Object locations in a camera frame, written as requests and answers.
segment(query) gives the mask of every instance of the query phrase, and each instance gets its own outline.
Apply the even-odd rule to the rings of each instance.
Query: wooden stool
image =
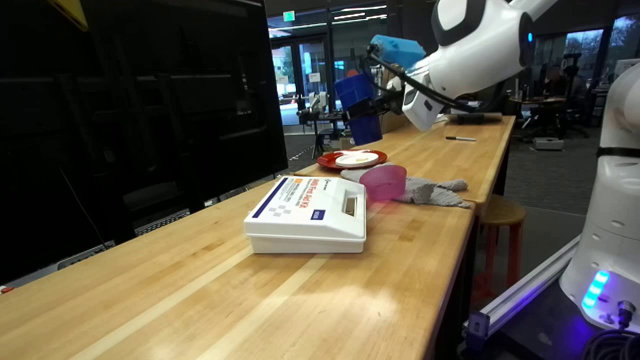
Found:
[[[522,223],[527,212],[516,202],[507,200],[500,195],[491,195],[486,213],[481,223],[486,226],[486,257],[484,272],[474,279],[474,294],[472,301],[485,297],[496,297],[491,291],[493,278],[493,258],[498,243],[500,226],[509,226],[509,258],[507,264],[507,288],[514,285],[520,278],[520,250],[522,248]]]

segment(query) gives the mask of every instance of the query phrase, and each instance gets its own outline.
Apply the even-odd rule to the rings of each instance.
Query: pink plastic bowl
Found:
[[[373,201],[395,199],[404,194],[406,169],[397,165],[372,168],[360,177],[360,184],[367,189]]]

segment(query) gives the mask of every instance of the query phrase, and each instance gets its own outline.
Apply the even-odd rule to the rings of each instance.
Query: red plate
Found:
[[[373,164],[368,164],[362,167],[348,167],[348,168],[364,168],[364,167],[372,167],[375,166],[377,164],[383,163],[387,160],[387,154],[385,154],[384,152],[381,151],[377,151],[377,150],[365,150],[364,152],[373,152],[374,154],[378,155],[378,160],[373,163]],[[318,158],[317,162],[324,166],[324,167],[328,167],[328,168],[339,168],[339,169],[345,169],[347,167],[342,167],[338,164],[335,163],[335,160],[343,155],[347,155],[347,154],[343,154],[340,151],[334,151],[334,152],[330,152],[328,154],[322,155]]]

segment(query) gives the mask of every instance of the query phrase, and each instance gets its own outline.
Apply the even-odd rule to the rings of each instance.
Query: gray towel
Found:
[[[384,163],[375,167],[383,167],[393,165],[393,163]],[[360,177],[372,168],[343,170],[340,175],[347,180],[359,182]],[[407,177],[404,194],[394,199],[400,202],[409,202],[416,204],[432,204],[437,206],[458,206],[468,209],[471,204],[462,200],[454,191],[464,190],[467,188],[467,182],[462,179],[446,181],[444,183],[436,183],[422,177]]]

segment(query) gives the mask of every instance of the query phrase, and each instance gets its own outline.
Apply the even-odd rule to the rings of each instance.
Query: exit sign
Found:
[[[296,12],[284,12],[282,13],[282,17],[284,18],[284,21],[294,21],[296,20]]]

